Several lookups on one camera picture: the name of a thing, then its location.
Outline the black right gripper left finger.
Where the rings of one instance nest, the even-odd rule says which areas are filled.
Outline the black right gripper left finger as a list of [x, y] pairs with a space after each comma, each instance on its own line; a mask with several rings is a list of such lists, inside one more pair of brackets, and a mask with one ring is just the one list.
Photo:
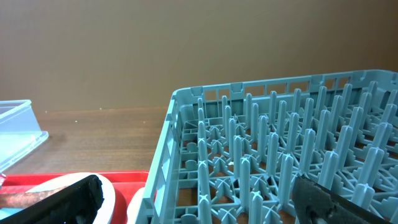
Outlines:
[[102, 182], [98, 176], [89, 175], [1, 223], [93, 223], [103, 202]]

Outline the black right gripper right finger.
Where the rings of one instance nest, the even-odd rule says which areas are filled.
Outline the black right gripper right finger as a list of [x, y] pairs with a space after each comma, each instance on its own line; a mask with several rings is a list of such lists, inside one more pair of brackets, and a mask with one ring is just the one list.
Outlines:
[[304, 176], [294, 180], [292, 201], [300, 224], [389, 223]]

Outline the light blue plate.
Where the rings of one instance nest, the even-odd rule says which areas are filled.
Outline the light blue plate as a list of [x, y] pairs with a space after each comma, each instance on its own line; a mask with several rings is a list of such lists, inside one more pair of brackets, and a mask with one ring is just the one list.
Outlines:
[[112, 183], [90, 172], [11, 177], [1, 198], [1, 223], [110, 223], [116, 203]]

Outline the orange carrot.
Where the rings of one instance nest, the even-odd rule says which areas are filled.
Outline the orange carrot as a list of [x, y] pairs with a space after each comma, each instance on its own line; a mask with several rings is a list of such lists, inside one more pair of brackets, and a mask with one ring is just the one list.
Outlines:
[[63, 190], [66, 186], [41, 192], [1, 194], [1, 208], [27, 208]]

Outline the small light blue bowl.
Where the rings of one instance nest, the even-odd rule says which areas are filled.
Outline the small light blue bowl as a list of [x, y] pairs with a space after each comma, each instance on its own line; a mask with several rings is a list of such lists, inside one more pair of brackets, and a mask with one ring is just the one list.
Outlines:
[[134, 194], [133, 198], [131, 199], [126, 210], [127, 224], [135, 224], [141, 206], [143, 195], [144, 195], [144, 188], [142, 187]]

